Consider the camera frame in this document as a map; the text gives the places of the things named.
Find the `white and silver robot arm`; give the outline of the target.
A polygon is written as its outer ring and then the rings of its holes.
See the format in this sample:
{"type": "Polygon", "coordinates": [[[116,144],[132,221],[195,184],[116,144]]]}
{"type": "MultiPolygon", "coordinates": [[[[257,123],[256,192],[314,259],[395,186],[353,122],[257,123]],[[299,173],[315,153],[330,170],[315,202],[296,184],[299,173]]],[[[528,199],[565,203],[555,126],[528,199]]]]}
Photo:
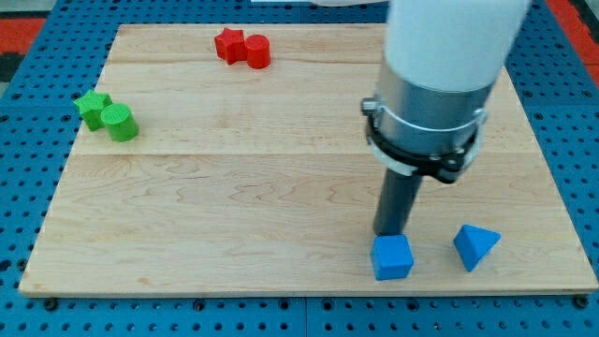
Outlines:
{"type": "Polygon", "coordinates": [[[454,183],[477,157],[485,109],[529,0],[389,4],[366,137],[389,174],[454,183]]]}

